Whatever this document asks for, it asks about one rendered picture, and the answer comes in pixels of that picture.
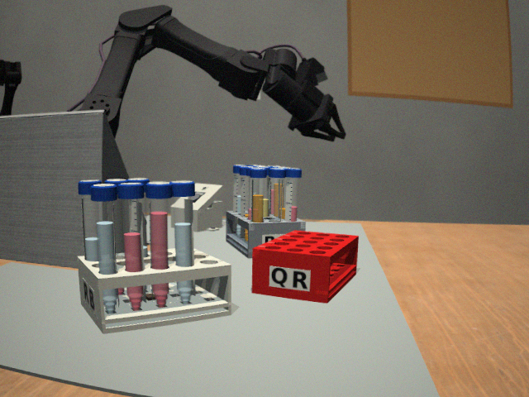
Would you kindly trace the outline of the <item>white test tube rack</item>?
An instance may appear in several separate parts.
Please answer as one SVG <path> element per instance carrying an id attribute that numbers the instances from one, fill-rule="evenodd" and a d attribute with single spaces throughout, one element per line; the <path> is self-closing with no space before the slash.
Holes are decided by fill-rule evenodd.
<path id="1" fill-rule="evenodd" d="M 81 304 L 102 334 L 231 315 L 231 264 L 196 249 L 194 258 L 194 266 L 176 266 L 175 250 L 169 249 L 169 268 L 155 270 L 150 268 L 148 251 L 148 257 L 144 257 L 143 271 L 125 271 L 123 259 L 117 260 L 116 274 L 102 275 L 96 268 L 98 261 L 86 261 L 84 256 L 78 256 Z M 186 280 L 195 280 L 196 296 L 192 295 L 189 304 L 182 304 L 176 282 Z M 169 283 L 169 297 L 166 306 L 158 308 L 154 295 L 152 302 L 151 285 L 164 283 Z M 126 295 L 126 287 L 142 285 L 148 285 L 145 292 L 147 303 L 142 301 L 141 310 L 133 311 Z M 119 308 L 117 301 L 115 313 L 107 314 L 102 290 L 118 288 L 125 288 L 124 294 L 119 295 Z"/>

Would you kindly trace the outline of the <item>red test tube rack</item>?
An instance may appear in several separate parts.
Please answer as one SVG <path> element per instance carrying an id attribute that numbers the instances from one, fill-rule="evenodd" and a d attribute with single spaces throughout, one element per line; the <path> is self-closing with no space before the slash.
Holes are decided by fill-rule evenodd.
<path id="1" fill-rule="evenodd" d="M 252 293 L 327 304 L 356 275 L 358 241 L 359 236 L 292 231 L 254 247 Z"/>

